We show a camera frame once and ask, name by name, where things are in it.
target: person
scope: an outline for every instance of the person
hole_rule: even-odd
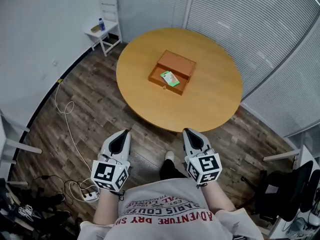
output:
[[[93,223],[80,225],[78,240],[263,240],[246,211],[236,210],[217,181],[196,187],[168,151],[160,181],[127,190],[124,199],[100,190]]]

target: black pants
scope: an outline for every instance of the black pants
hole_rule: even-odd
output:
[[[186,176],[176,169],[174,162],[166,159],[160,169],[160,180],[174,178],[186,178]]]

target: wooden floor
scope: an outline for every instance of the wooden floor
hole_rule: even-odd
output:
[[[119,130],[130,129],[133,169],[125,187],[131,188],[159,180],[160,166],[167,150],[175,152],[176,166],[181,172],[185,171],[182,166],[182,134],[145,122],[121,96],[116,67],[124,47],[119,44],[108,57],[104,57],[99,49],[87,55],[63,80],[56,101],[61,111],[69,101],[74,101],[74,109],[67,119],[74,141],[89,165],[97,158],[106,138]],[[263,162],[263,157],[287,152],[290,147],[241,107],[224,125],[204,134],[220,155],[223,170],[218,182],[235,205],[253,195],[253,191],[241,181],[241,176],[257,184],[260,170],[288,171],[292,167],[290,160]],[[11,180],[31,183],[33,178],[41,175],[57,175],[65,181],[83,181],[90,177],[70,138],[65,116],[55,107],[55,92],[36,117],[24,142],[41,148],[43,154],[20,151]],[[46,195],[54,195],[63,191],[63,186],[59,178],[51,177],[35,180],[32,189],[43,187]],[[92,220],[96,205],[97,202],[74,201],[73,205],[62,205],[62,208],[71,211],[74,218]]]

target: card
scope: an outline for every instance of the card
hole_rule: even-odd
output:
[[[175,75],[171,71],[166,71],[160,76],[164,79],[164,81],[170,86],[176,86],[180,84],[179,80],[175,77]]]

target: white shoe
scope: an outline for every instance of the white shoe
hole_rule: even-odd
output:
[[[172,151],[168,151],[167,153],[165,153],[164,156],[164,160],[171,160],[172,162],[175,161],[175,153],[173,153]]]

